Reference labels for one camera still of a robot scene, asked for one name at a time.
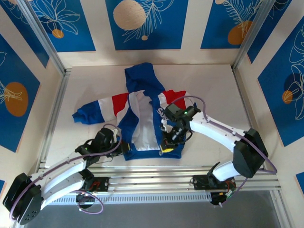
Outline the blue red white zip jacket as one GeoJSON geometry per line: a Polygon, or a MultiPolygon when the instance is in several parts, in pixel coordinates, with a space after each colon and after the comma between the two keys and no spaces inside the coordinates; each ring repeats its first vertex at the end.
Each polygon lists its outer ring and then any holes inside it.
{"type": "Polygon", "coordinates": [[[162,152],[161,121],[165,108],[174,103],[180,109],[194,106],[186,91],[165,90],[157,79],[151,63],[141,63],[125,69],[127,93],[101,98],[80,107],[73,115],[82,124],[117,121],[122,140],[131,150],[125,160],[170,158],[180,159],[183,145],[171,152],[162,152]]]}

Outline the blue panel with beige circle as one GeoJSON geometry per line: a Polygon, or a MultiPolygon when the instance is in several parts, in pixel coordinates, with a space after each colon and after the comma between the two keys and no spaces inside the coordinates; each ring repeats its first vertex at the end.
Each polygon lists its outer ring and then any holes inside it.
{"type": "Polygon", "coordinates": [[[117,51],[180,49],[189,0],[105,0],[117,51]]]}

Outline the blue panel with leaf outline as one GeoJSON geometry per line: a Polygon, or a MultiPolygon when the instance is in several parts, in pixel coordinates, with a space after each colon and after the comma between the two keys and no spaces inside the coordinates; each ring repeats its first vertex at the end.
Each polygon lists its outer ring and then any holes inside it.
{"type": "Polygon", "coordinates": [[[258,77],[284,146],[304,136],[304,21],[258,77]]]}

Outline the blue panel with orange fruit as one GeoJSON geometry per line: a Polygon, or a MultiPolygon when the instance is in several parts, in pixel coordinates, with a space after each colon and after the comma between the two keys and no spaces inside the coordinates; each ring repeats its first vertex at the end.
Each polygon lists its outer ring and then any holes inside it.
{"type": "Polygon", "coordinates": [[[263,0],[213,0],[201,49],[239,48],[263,0]]]}

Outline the blue panel with white flower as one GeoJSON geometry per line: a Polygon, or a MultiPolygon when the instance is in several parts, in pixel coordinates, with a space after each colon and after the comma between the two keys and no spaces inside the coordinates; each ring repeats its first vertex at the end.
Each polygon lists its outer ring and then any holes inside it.
{"type": "Polygon", "coordinates": [[[32,0],[30,5],[57,52],[95,51],[80,0],[32,0]]]}

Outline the blue panel with orange oval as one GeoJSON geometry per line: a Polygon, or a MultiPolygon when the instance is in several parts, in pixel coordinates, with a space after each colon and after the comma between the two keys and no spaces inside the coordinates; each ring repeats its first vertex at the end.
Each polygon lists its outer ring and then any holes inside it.
{"type": "Polygon", "coordinates": [[[39,80],[0,34],[0,146],[16,152],[39,80]]]}

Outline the aluminium extrusion base frame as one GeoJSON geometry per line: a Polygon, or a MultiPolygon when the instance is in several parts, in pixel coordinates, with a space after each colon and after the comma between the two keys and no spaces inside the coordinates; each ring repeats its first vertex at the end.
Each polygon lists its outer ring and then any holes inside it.
{"type": "MultiPolygon", "coordinates": [[[[31,180],[36,180],[41,186],[42,193],[53,192],[55,188],[70,187],[65,190],[68,194],[82,188],[84,179],[79,170],[81,165],[74,168],[59,168],[56,171],[39,169],[31,180]]],[[[89,171],[95,177],[109,177],[109,194],[136,194],[136,193],[177,193],[193,192],[194,175],[205,175],[210,166],[105,166],[93,165],[89,171]]],[[[265,171],[258,171],[253,178],[246,180],[242,176],[234,178],[237,187],[244,191],[280,190],[278,177],[265,171]]]]}

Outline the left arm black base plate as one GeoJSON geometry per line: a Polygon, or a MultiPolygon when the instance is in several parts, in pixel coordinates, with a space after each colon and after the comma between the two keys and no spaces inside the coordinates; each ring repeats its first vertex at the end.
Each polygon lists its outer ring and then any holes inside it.
{"type": "Polygon", "coordinates": [[[82,189],[88,192],[107,192],[109,187],[109,177],[93,177],[85,180],[82,189]]]}

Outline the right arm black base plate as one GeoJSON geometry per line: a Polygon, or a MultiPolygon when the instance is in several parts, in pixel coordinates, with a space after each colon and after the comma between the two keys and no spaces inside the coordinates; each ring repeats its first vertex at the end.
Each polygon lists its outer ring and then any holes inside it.
{"type": "Polygon", "coordinates": [[[229,178],[225,181],[219,181],[213,176],[194,175],[192,183],[195,190],[235,190],[236,184],[234,178],[229,178]]]}

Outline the aluminium table edge rail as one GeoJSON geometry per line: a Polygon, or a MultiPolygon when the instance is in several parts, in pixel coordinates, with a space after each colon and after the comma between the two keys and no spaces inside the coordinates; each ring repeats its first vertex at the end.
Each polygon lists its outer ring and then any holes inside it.
{"type": "Polygon", "coordinates": [[[41,167],[41,165],[44,167],[44,164],[47,159],[48,151],[52,142],[54,130],[57,124],[57,119],[59,116],[60,108],[63,102],[63,98],[65,95],[65,91],[67,88],[68,80],[70,77],[70,74],[72,72],[72,68],[68,68],[60,82],[57,94],[56,94],[56,99],[54,101],[54,105],[51,110],[51,115],[50,119],[46,128],[46,132],[43,136],[43,140],[41,143],[41,147],[39,149],[39,154],[38,154],[38,159],[36,162],[36,166],[34,168],[34,171],[38,171],[41,167]]]}
{"type": "Polygon", "coordinates": [[[242,83],[240,81],[240,78],[237,77],[236,73],[233,73],[236,85],[243,103],[243,107],[246,113],[247,121],[249,124],[249,128],[246,130],[243,130],[243,136],[241,136],[241,139],[237,142],[235,152],[237,153],[234,155],[234,158],[236,158],[237,163],[236,165],[241,165],[244,163],[244,169],[245,172],[253,172],[258,170],[263,170],[262,163],[265,161],[263,157],[258,153],[256,150],[256,138],[259,138],[259,134],[256,130],[252,128],[252,124],[250,122],[249,112],[248,112],[248,106],[245,101],[245,93],[244,89],[242,87],[242,83]]]}

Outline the aluminium corner post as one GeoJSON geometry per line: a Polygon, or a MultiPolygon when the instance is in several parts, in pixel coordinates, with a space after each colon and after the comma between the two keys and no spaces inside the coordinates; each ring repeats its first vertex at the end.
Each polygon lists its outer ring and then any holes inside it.
{"type": "Polygon", "coordinates": [[[259,0],[255,18],[231,66],[233,71],[236,71],[244,57],[248,57],[250,63],[254,62],[291,2],[292,0],[259,0]]]}
{"type": "Polygon", "coordinates": [[[54,66],[60,73],[62,77],[66,74],[66,68],[62,63],[61,59],[59,58],[57,51],[52,44],[47,32],[45,31],[44,27],[42,26],[40,20],[38,19],[37,15],[35,14],[31,4],[28,0],[16,0],[22,14],[26,18],[27,22],[29,23],[31,29],[37,36],[39,42],[49,55],[50,59],[52,60],[54,66]]]}

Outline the blue floral wall panel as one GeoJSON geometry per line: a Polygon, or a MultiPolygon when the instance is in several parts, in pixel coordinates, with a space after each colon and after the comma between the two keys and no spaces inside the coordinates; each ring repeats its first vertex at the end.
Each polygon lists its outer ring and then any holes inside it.
{"type": "Polygon", "coordinates": [[[248,50],[248,64],[266,66],[276,54],[284,65],[304,65],[304,0],[275,0],[248,50]]]}
{"type": "Polygon", "coordinates": [[[26,17],[23,15],[18,6],[17,0],[0,0],[0,6],[2,6],[4,11],[7,13],[8,17],[33,50],[43,67],[46,68],[49,62],[49,55],[32,30],[26,17]]]}

